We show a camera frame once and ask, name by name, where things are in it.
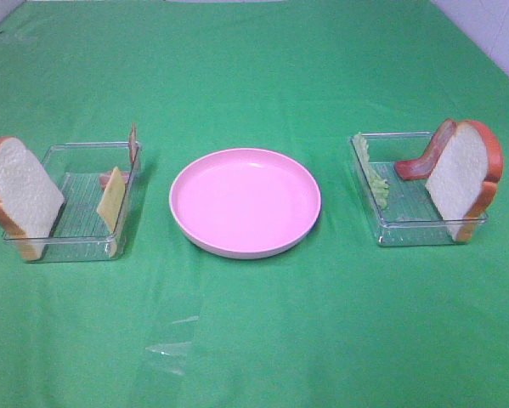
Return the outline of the clear plastic tray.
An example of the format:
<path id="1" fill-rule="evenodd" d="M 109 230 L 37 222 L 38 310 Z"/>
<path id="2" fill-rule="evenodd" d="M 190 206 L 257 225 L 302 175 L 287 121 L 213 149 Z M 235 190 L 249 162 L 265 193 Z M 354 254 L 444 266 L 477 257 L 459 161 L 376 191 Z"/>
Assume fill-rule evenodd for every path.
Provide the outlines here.
<path id="1" fill-rule="evenodd" d="M 348 140 L 353 181 L 362 201 L 366 219 L 378 245 L 382 247 L 454 245 L 447 226 L 441 218 L 424 179 L 404 181 L 396 173 L 394 163 L 421 156 L 432 133 L 362 133 L 369 145 L 370 164 L 387 180 L 387 207 L 381 209 L 365 178 L 359 158 Z M 483 212 L 473 222 L 476 228 L 488 221 Z"/>
<path id="2" fill-rule="evenodd" d="M 137 194 L 142 145 L 133 148 L 127 141 L 54 144 L 42 165 L 62 192 L 60 208 L 50 236 L 16 239 L 4 233 L 3 242 L 24 249 L 42 247 L 39 263 L 107 261 L 119 258 L 127 239 L 127 228 L 140 205 Z M 125 194 L 119 201 L 114 229 L 97 213 L 104 190 L 99 178 L 115 167 L 129 174 Z"/>

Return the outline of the toast bread slice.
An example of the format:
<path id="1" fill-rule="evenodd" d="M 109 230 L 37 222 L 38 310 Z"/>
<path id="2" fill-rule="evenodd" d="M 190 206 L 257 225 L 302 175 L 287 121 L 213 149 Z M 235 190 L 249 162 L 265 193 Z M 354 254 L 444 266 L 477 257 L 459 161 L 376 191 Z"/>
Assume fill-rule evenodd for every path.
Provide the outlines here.
<path id="1" fill-rule="evenodd" d="M 459 122 L 426 182 L 456 242 L 472 238 L 477 219 L 493 201 L 504 168 L 501 144 L 482 122 Z"/>
<path id="2" fill-rule="evenodd" d="M 0 226 L 14 239 L 47 238 L 65 198 L 37 157 L 0 137 Z"/>

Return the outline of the bacon strip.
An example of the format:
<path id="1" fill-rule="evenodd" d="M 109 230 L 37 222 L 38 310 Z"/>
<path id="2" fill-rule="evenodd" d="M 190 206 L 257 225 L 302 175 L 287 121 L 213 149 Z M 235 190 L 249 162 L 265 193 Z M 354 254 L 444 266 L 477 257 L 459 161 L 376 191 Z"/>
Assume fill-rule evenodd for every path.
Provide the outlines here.
<path id="1" fill-rule="evenodd" d="M 454 119 L 445 119 L 431 137 L 421 156 L 415 159 L 397 161 L 394 164 L 396 173 L 403 180 L 427 179 L 456 128 L 457 122 Z"/>
<path id="2" fill-rule="evenodd" d="M 133 166 L 135 159 L 137 157 L 137 154 L 138 154 L 138 150 L 139 150 L 139 144 L 138 144 L 138 140 L 137 140 L 137 128 L 136 128 L 136 124 L 134 122 L 132 123 L 131 131 L 128 135 L 127 144 L 128 144 L 129 161 L 130 161 L 131 166 Z M 113 171 L 110 170 L 106 173 L 101 173 L 99 175 L 99 185 L 102 190 L 104 190 L 106 185 L 110 182 L 110 177 L 111 177 L 112 173 L 113 173 Z M 130 172 L 121 171 L 121 176 L 122 176 L 123 182 L 125 184 L 127 184 L 130 179 Z"/>

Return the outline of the yellow cheese slice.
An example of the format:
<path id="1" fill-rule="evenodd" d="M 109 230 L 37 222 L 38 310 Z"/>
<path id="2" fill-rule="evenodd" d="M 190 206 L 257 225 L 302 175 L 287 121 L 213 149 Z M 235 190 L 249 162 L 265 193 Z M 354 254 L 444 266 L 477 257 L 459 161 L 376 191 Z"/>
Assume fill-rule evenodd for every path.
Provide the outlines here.
<path id="1" fill-rule="evenodd" d="M 122 207 L 122 200 L 126 192 L 126 183 L 122 172 L 114 167 L 108 178 L 105 178 L 103 195 L 96 208 L 97 214 L 103 219 L 110 233 L 116 232 L 119 212 Z"/>

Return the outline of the left clear plastic tray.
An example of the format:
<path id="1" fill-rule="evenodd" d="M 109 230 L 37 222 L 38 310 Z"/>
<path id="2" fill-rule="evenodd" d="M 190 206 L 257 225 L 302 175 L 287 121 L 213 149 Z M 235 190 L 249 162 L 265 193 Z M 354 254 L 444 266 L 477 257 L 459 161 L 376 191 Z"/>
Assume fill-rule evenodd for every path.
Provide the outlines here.
<path id="1" fill-rule="evenodd" d="M 3 242 L 24 249 L 42 247 L 39 263 L 107 261 L 119 258 L 127 239 L 127 228 L 140 205 L 137 194 L 142 145 L 133 148 L 127 141 L 54 144 L 42 165 L 62 192 L 60 208 L 50 236 L 16 239 L 4 233 Z M 99 178 L 115 167 L 129 174 L 125 194 L 119 201 L 114 229 L 97 213 L 104 190 Z"/>

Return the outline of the green lettuce leaf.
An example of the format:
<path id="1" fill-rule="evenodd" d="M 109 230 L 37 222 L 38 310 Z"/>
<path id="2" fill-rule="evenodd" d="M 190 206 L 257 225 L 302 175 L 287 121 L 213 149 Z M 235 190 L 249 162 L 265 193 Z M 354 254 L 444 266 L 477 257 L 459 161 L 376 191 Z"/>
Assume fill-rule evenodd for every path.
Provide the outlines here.
<path id="1" fill-rule="evenodd" d="M 375 202 L 381 209 L 385 209 L 389 195 L 388 182 L 370 164 L 369 145 L 365 136 L 357 133 L 353 136 L 352 142 Z"/>

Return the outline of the right clear plastic tray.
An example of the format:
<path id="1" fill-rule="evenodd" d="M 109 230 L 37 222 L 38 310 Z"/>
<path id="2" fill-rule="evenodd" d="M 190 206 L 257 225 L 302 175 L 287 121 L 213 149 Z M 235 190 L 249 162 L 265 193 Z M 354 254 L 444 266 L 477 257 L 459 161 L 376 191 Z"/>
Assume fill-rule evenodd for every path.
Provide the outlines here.
<path id="1" fill-rule="evenodd" d="M 447 226 L 441 218 L 424 179 L 404 181 L 396 173 L 394 163 L 421 156 L 432 133 L 362 133 L 369 145 L 370 164 L 387 180 L 387 207 L 381 209 L 365 178 L 359 158 L 348 140 L 353 181 L 362 201 L 366 219 L 378 245 L 382 247 L 454 245 Z M 473 222 L 476 228 L 488 221 L 483 212 Z"/>

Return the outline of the pink round plate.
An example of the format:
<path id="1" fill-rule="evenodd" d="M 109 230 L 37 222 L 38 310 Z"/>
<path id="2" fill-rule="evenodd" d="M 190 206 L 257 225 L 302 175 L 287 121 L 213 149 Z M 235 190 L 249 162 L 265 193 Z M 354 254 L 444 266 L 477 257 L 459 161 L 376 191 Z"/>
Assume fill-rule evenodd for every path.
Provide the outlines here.
<path id="1" fill-rule="evenodd" d="M 272 150 L 235 148 L 186 166 L 169 207 L 198 247 L 235 259 L 267 258 L 299 243 L 314 227 L 320 187 L 301 163 Z"/>

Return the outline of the clear tape strip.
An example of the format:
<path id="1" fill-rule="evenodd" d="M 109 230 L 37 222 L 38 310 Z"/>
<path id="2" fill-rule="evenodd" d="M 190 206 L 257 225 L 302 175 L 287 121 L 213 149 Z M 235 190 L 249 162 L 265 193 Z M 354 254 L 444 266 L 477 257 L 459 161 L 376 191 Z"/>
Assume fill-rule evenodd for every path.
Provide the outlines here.
<path id="1" fill-rule="evenodd" d="M 144 356 L 150 369 L 181 377 L 193 348 L 202 300 L 192 292 L 165 298 L 156 314 Z"/>

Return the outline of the green tablecloth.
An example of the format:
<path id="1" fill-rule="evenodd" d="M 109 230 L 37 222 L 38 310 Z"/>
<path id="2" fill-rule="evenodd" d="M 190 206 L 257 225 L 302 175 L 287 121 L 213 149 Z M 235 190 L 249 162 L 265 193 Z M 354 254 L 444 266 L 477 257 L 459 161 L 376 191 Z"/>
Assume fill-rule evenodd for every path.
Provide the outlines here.
<path id="1" fill-rule="evenodd" d="M 505 155 L 465 246 L 384 248 L 348 138 L 488 124 Z M 144 205 L 110 262 L 24 263 L 0 232 L 0 407 L 509 407 L 509 80 L 428 1 L 25 3 L 0 25 L 0 135 L 143 144 Z M 177 173 L 277 150 L 316 177 L 314 230 L 240 262 L 186 240 Z M 144 346 L 202 300 L 184 375 Z"/>

